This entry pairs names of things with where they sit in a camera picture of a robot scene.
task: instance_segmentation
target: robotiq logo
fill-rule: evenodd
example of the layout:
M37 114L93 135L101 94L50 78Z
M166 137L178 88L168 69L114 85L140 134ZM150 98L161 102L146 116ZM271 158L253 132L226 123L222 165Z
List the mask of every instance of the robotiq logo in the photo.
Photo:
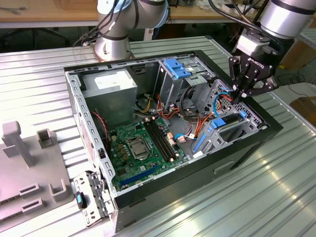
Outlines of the robotiq logo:
M255 61L255 60L253 60L252 58L248 58L248 61L253 62L254 64L258 65L258 66L259 66L260 68L262 68L262 69L265 68L265 66L263 66L261 63Z

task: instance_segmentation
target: ram slot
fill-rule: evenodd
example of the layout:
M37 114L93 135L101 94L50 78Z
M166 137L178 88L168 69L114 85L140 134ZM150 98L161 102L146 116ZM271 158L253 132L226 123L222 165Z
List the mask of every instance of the ram slot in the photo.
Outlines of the ram slot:
M172 150L155 122L144 123L144 127L146 128L165 162L169 162L171 158L176 158L175 152Z

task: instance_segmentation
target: motherboard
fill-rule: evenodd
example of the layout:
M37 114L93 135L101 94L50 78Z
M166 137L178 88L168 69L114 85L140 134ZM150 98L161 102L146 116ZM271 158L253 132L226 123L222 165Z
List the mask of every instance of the motherboard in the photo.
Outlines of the motherboard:
M177 144L170 144L171 133L160 118L118 127L110 135L111 163L116 172L112 183L117 191L188 161Z

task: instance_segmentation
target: metal workbench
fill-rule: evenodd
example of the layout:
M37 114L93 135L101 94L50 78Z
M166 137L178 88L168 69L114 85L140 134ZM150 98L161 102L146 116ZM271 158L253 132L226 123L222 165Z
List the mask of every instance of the metal workbench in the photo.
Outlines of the metal workbench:
M316 49L316 28L304 28L297 38Z
M136 57L202 49L228 72L228 53L205 37L134 42ZM69 178L90 164L72 116L63 67L96 62L90 47L0 54L0 121L17 119L22 137L57 133ZM117 236L315 236L316 139L273 93L255 98L284 129L244 165ZM75 200L1 236L110 236L110 222L85 229Z

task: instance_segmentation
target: blue latch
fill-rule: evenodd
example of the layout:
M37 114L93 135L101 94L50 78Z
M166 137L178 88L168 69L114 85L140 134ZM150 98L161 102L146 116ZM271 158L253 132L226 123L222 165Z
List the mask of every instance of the blue latch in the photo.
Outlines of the blue latch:
M240 112L240 116L242 116L242 118L245 119L245 117L247 117L248 114L247 114L244 110L242 110L242 111Z
M211 126L214 128L214 129L217 129L218 127L221 127L221 126L224 126L226 125L226 123L224 122L224 120L222 120L221 118L217 118L215 120L213 120L211 122Z
M192 74L185 70L183 65L179 63L176 59L165 59L164 63L177 79L188 78L192 76Z

